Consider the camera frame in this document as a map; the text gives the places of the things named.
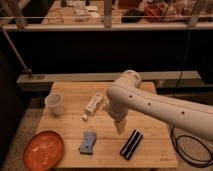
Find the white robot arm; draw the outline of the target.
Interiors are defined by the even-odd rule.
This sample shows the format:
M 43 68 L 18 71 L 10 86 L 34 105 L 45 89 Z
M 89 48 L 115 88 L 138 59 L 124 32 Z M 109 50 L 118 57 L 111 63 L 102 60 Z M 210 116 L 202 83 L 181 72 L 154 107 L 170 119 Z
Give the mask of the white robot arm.
M 126 70 L 107 88 L 108 114 L 115 122 L 131 109 L 213 142 L 213 106 L 153 94 L 141 90 L 141 83 L 136 71 Z

